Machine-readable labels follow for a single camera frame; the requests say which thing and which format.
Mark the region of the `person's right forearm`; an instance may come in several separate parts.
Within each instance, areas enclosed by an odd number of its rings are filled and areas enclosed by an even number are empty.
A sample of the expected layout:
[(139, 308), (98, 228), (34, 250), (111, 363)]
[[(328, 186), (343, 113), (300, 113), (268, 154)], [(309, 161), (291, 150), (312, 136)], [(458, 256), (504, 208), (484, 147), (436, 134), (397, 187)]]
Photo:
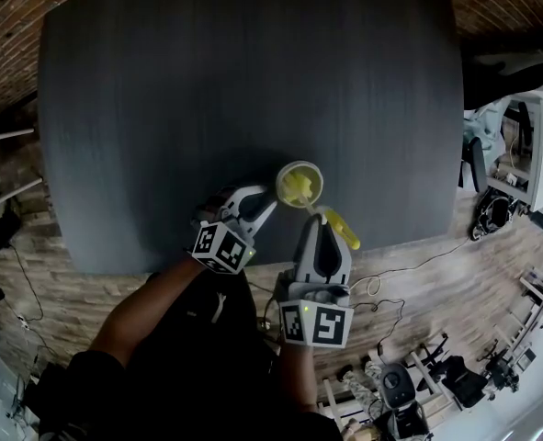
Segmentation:
[(283, 342), (277, 370), (283, 404), (300, 413), (316, 413), (318, 387), (313, 348)]

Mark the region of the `person's black clothing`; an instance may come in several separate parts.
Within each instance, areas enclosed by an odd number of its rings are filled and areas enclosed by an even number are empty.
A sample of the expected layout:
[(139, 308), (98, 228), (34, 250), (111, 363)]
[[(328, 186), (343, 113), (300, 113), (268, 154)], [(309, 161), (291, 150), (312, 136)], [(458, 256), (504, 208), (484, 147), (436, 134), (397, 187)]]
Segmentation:
[(342, 441), (281, 391), (246, 277), (201, 273), (127, 363), (76, 354), (40, 441)]

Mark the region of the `light grey cloth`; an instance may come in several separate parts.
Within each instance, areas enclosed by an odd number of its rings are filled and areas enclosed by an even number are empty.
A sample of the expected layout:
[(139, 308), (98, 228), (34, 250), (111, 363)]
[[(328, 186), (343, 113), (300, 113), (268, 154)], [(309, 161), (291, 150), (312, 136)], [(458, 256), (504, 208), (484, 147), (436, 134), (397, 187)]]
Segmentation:
[(502, 135), (503, 112), (500, 103), (491, 103), (477, 109), (463, 112), (463, 140), (471, 142), (481, 139), (484, 157), (495, 160), (505, 154), (505, 140)]

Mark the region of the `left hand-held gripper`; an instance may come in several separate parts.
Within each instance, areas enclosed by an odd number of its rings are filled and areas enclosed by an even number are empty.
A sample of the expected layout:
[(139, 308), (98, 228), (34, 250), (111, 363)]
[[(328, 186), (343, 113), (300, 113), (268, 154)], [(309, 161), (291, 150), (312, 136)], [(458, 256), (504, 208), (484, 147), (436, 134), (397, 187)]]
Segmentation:
[(276, 207), (266, 185), (221, 190), (194, 211), (198, 235), (191, 256), (214, 273), (238, 275), (255, 256), (253, 238)]

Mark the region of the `person's left forearm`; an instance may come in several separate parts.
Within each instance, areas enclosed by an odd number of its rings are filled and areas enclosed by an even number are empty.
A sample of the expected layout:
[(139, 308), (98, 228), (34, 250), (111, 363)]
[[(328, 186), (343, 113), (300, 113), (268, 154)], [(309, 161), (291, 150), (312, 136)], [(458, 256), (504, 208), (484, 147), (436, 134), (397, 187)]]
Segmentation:
[(147, 282), (117, 305), (102, 324), (90, 351), (113, 356), (126, 367), (171, 305), (205, 267), (186, 258)]

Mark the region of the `grey rounded chair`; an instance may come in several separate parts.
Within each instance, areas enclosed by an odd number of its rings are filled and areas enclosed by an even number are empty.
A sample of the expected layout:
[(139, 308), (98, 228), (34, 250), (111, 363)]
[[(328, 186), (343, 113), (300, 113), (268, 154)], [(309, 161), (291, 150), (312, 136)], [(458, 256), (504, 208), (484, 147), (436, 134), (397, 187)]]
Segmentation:
[(415, 399), (413, 380), (400, 363), (385, 366), (380, 375), (381, 392), (391, 409), (398, 409)]

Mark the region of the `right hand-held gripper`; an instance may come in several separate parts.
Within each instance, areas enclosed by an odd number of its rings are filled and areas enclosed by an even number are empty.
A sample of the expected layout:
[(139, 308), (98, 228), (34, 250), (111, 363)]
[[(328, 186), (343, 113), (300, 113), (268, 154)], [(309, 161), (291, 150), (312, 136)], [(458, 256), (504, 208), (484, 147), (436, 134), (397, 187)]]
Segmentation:
[(293, 345), (344, 348), (354, 315), (350, 289), (346, 284), (313, 282), (348, 279), (351, 254), (334, 228), (329, 223), (322, 225), (320, 214), (305, 222), (294, 265), (294, 270), (278, 275), (274, 290), (283, 340)]

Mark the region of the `white cup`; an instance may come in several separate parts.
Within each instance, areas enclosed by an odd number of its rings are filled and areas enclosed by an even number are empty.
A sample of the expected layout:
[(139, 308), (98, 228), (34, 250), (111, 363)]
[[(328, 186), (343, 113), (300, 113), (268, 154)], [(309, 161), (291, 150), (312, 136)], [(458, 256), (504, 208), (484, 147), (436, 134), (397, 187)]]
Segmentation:
[(307, 161), (286, 164), (277, 174), (278, 199), (295, 209), (313, 205), (323, 189), (323, 177), (317, 165)]

